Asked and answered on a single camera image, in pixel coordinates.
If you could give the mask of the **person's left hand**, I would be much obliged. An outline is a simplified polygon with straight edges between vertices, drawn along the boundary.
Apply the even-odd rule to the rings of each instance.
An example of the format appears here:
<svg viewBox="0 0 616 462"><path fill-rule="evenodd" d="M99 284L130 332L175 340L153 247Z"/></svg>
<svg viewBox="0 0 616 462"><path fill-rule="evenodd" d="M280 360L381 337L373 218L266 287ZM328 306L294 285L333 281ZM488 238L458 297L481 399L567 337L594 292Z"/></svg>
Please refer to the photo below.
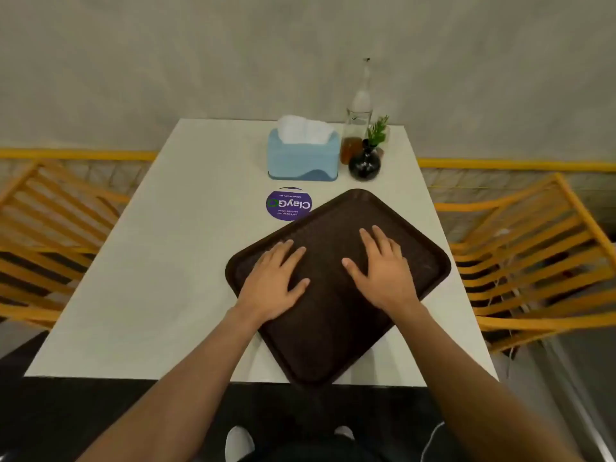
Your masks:
<svg viewBox="0 0 616 462"><path fill-rule="evenodd" d="M292 289L289 287L291 277L306 250L303 246L295 248L293 243L281 265L274 264L274 255L266 268L259 268L259 259L255 263L235 305L235 309L248 319L254 329L259 329L266 322L279 317L300 299L287 297L287 293Z"/></svg>

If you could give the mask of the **person's left white shoe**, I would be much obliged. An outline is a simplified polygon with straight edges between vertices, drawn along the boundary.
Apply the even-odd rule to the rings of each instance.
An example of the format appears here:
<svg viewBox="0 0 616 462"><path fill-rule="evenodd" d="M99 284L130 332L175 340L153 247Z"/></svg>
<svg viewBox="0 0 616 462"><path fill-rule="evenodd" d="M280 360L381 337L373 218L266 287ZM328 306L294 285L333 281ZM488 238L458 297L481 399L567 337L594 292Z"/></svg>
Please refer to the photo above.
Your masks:
<svg viewBox="0 0 616 462"><path fill-rule="evenodd" d="M241 462L255 451L255 444L249 431L242 426L229 430L224 449L225 462Z"/></svg>

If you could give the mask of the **person's right forearm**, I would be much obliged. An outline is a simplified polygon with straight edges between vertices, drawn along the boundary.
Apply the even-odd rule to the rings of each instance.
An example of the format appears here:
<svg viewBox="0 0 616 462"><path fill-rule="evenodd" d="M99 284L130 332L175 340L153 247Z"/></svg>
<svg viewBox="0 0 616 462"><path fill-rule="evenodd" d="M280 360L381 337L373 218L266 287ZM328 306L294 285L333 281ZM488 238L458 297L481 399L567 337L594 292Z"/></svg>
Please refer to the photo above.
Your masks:
<svg viewBox="0 0 616 462"><path fill-rule="evenodd" d="M475 462L584 462L470 357L418 301L388 312L403 335L446 426Z"/></svg>

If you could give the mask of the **black round vase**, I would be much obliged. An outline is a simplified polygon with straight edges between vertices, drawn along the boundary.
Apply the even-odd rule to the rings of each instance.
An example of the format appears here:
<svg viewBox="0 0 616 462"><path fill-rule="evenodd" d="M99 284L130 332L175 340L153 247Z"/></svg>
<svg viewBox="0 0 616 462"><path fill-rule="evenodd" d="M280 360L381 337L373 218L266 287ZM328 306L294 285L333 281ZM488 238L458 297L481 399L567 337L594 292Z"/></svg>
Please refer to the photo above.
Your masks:
<svg viewBox="0 0 616 462"><path fill-rule="evenodd" d="M350 175L362 182L373 180L380 173L381 157L369 139L362 141L362 151L350 158L348 168Z"/></svg>

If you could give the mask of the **purple round sticker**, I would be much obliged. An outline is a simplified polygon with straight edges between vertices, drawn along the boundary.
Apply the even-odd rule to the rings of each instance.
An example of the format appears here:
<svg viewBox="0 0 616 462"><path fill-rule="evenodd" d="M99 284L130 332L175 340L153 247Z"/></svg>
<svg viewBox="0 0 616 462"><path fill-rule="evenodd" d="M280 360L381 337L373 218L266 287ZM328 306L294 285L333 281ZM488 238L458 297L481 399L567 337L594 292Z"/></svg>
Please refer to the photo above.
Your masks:
<svg viewBox="0 0 616 462"><path fill-rule="evenodd" d="M266 210L274 218L293 222L312 211L311 196L301 188L286 186L274 190L266 198Z"/></svg>

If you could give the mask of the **person's left forearm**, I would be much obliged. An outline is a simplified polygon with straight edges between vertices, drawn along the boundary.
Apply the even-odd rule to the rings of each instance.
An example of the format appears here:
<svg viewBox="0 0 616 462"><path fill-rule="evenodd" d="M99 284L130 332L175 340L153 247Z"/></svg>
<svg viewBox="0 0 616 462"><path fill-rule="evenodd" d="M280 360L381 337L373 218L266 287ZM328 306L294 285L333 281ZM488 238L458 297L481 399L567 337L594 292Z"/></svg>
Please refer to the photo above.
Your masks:
<svg viewBox="0 0 616 462"><path fill-rule="evenodd" d="M244 351L259 327L276 315L269 305L237 302L76 462L190 462Z"/></svg>

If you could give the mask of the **clear glass bottle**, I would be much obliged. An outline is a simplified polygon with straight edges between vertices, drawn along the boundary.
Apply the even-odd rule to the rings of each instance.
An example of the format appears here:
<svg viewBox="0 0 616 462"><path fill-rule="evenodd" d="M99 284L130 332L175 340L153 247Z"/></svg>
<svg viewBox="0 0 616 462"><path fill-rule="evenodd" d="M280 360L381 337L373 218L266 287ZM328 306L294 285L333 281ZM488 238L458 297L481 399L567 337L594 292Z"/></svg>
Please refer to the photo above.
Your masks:
<svg viewBox="0 0 616 462"><path fill-rule="evenodd" d="M340 148L340 162L343 165L348 165L351 157L362 151L363 140L372 118L373 101L370 92L370 58L363 59L363 66L364 71L361 85L347 107L346 122Z"/></svg>

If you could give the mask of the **dark brown plastic tray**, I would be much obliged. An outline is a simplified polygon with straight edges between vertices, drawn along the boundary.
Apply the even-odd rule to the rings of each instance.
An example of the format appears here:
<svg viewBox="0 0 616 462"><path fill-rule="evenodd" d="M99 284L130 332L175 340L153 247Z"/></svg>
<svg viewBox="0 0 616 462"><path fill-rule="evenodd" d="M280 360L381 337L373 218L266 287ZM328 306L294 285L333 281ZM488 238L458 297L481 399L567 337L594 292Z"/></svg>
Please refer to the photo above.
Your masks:
<svg viewBox="0 0 616 462"><path fill-rule="evenodd" d="M400 245L420 299L450 274L451 261L442 248L361 188L336 196L227 262L227 283L239 295L256 261L277 242L292 240L293 248L307 249L289 287L308 278L308 289L294 307L259 330L289 382L313 389L333 383L393 326L359 292L341 263L348 257L367 271L359 229L373 225Z"/></svg>

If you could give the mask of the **white tissues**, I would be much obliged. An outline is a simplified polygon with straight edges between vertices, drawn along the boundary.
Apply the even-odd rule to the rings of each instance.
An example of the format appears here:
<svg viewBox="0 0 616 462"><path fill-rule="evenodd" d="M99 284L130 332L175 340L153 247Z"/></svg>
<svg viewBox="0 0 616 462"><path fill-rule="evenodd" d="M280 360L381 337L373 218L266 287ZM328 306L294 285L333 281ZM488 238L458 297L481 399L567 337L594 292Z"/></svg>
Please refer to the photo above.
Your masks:
<svg viewBox="0 0 616 462"><path fill-rule="evenodd" d="M277 121L278 137L286 145L325 145L335 129L323 121L298 115L284 115Z"/></svg>

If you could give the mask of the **person's right hand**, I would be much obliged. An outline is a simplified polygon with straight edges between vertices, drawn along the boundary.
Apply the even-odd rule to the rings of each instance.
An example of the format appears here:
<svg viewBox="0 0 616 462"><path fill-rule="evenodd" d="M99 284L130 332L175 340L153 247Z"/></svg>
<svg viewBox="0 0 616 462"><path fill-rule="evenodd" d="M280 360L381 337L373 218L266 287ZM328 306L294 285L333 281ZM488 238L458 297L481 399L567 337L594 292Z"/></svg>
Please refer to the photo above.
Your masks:
<svg viewBox="0 0 616 462"><path fill-rule="evenodd" d="M411 271L403 270L398 264L400 245L388 237L391 257L383 257L375 243L373 231L361 228L359 234L365 247L370 272L368 284L355 284L359 292L394 321L401 317L426 313L427 310L416 293Z"/></svg>

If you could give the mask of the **person's dark trousers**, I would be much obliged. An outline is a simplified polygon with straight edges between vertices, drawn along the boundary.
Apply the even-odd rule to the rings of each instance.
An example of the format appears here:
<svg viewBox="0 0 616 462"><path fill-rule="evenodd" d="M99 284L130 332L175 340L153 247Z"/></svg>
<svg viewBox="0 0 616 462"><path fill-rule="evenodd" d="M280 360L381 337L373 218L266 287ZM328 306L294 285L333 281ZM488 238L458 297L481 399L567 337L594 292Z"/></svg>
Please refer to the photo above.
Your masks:
<svg viewBox="0 0 616 462"><path fill-rule="evenodd" d="M242 462L387 462L375 451L344 435L284 443L255 450Z"/></svg>

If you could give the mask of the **orange slatted wooden chair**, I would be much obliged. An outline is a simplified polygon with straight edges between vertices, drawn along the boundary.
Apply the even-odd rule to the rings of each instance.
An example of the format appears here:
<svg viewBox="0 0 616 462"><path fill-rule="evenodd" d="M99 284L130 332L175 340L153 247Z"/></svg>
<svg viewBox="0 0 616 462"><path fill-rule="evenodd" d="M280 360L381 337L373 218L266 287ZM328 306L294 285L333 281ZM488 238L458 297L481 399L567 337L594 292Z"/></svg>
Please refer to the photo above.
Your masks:
<svg viewBox="0 0 616 462"><path fill-rule="evenodd" d="M0 190L0 322L51 330L131 197L39 159Z"/></svg>
<svg viewBox="0 0 616 462"><path fill-rule="evenodd" d="M434 205L491 354L616 327L616 247L563 175Z"/></svg>

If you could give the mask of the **yellow wall rail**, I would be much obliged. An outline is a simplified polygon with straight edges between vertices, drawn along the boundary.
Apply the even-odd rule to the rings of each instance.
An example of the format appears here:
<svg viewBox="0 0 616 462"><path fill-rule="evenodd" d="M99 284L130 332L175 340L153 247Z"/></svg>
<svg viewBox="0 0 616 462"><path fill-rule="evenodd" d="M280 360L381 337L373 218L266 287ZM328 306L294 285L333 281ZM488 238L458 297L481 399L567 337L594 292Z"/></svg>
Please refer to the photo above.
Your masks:
<svg viewBox="0 0 616 462"><path fill-rule="evenodd" d="M419 158L418 165L425 169L616 174L616 162Z"/></svg>
<svg viewBox="0 0 616 462"><path fill-rule="evenodd" d="M152 162L158 151L89 150L77 148L0 148L0 159L65 161L139 161Z"/></svg>

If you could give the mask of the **green plant sprig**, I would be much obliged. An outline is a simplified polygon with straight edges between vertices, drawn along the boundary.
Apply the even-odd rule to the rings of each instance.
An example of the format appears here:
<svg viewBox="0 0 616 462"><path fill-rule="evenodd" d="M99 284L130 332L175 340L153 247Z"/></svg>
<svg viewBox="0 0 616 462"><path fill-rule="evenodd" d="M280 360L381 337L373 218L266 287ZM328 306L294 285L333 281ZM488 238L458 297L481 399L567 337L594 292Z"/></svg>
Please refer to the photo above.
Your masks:
<svg viewBox="0 0 616 462"><path fill-rule="evenodd" d="M372 148L377 148L387 139L389 116L382 115L369 126L366 133L368 144Z"/></svg>

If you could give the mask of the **blue tissue box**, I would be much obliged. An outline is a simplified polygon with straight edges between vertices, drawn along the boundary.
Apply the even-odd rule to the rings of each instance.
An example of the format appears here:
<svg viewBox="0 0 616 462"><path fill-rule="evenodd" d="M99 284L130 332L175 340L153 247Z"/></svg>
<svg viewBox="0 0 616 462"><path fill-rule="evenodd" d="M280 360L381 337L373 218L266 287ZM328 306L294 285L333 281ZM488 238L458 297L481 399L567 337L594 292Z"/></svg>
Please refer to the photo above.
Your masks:
<svg viewBox="0 0 616 462"><path fill-rule="evenodd" d="M341 137L334 131L326 144L285 144L278 130L267 140L267 172L275 180L335 181L338 177Z"/></svg>

